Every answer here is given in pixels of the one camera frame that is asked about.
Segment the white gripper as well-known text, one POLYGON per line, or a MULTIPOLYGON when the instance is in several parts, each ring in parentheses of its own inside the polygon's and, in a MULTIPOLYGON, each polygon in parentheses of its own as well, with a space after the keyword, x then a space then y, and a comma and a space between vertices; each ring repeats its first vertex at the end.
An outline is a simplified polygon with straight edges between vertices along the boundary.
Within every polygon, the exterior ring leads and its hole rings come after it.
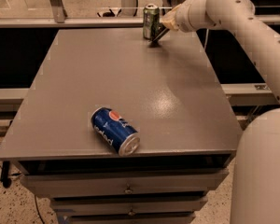
POLYGON ((184 33, 194 32, 189 14, 192 7, 199 0, 186 0, 182 4, 173 7, 162 17, 162 24, 169 30, 182 31, 184 33))

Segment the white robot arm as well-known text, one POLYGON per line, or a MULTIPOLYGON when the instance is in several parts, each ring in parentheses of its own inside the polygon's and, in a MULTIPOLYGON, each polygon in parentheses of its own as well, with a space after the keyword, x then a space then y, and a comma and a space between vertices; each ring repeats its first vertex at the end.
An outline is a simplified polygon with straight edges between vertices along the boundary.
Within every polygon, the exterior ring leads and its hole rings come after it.
MULTIPOLYGON (((251 0, 185 0, 162 24, 184 33, 224 30, 237 41, 280 104, 280 34, 255 15, 251 0)), ((234 163, 230 224, 280 224, 280 106, 250 122, 234 163)))

